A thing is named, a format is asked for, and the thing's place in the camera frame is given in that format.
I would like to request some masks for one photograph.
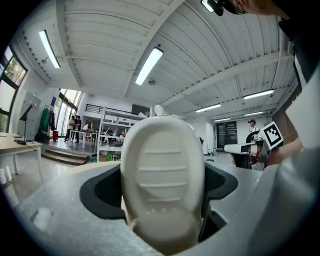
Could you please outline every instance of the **ceiling light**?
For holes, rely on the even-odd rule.
[[[208,0],[202,0],[201,4],[210,12],[213,13],[214,9],[211,7],[211,5],[208,4]]]
[[[142,86],[144,80],[149,75],[150,71],[156,65],[157,61],[161,58],[164,54],[164,51],[159,49],[158,47],[153,48],[152,52],[150,53],[148,59],[144,63],[135,83],[139,86]]]
[[[213,106],[208,106],[208,107],[205,107],[205,108],[198,109],[195,112],[199,113],[199,112],[203,112],[203,111],[207,111],[207,110],[212,110],[212,109],[215,109],[215,108],[218,108],[218,107],[221,107],[221,105],[217,104],[217,105],[213,105]]]
[[[52,50],[51,44],[50,44],[49,39],[48,39],[47,31],[46,30],[40,31],[39,35],[40,35],[41,41],[43,43],[43,46],[44,46],[44,48],[46,50],[46,53],[48,54],[53,66],[56,69],[59,69],[60,68],[60,64],[57,61],[57,58],[56,58],[56,56],[54,54],[54,51]]]
[[[264,96],[264,95],[268,95],[268,94],[273,94],[274,91],[275,91],[274,89],[265,90],[265,91],[262,91],[262,92],[258,92],[258,93],[255,93],[255,94],[244,96],[244,99],[247,100],[247,99],[251,99],[251,98],[255,98],[255,97],[260,97],[260,96]]]
[[[245,117],[247,117],[247,116],[254,116],[254,115],[259,115],[259,114],[262,114],[262,113],[263,113],[263,111],[260,111],[260,112],[245,114],[244,116],[245,116]]]
[[[230,120],[231,118],[225,118],[225,119],[219,119],[219,120],[213,120],[214,122],[221,122],[221,121],[227,121]]]

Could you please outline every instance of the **wooden stair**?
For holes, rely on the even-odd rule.
[[[41,156],[46,159],[74,166],[84,165],[89,159],[89,157],[84,154],[75,154],[56,149],[46,149],[45,152],[41,153]]]

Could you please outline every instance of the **white shelving unit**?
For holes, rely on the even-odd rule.
[[[104,127],[121,127],[121,128],[128,128],[130,129],[132,126],[131,125],[125,125],[125,124],[120,124],[120,123],[114,123],[114,122],[106,122],[105,121],[105,116],[106,115],[110,115],[110,110],[107,108],[103,108],[103,112],[101,115],[101,121],[100,121],[100,127],[99,127],[99,133],[98,133],[98,138],[97,138],[97,162],[99,162],[99,155],[100,155],[100,151],[104,151],[104,152],[114,152],[115,155],[116,154],[121,154],[122,151],[122,147],[121,146],[103,146],[102,145],[102,140],[105,138],[111,138],[111,139],[117,139],[117,140],[124,140],[126,137],[122,137],[122,136],[110,136],[110,135],[102,135],[102,131],[104,130]],[[117,112],[113,112],[112,113],[113,116],[118,116],[120,118],[123,118],[123,113],[117,113]],[[142,120],[144,119],[143,117],[140,116],[136,116],[136,120]]]

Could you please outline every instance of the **brick wall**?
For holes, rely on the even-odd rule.
[[[288,100],[282,105],[282,107],[272,116],[272,121],[276,123],[278,126],[282,136],[283,136],[283,144],[288,144],[293,142],[298,134],[290,119],[286,114],[287,108],[292,104],[292,102],[296,99],[296,97],[301,93],[301,86],[297,86]]]

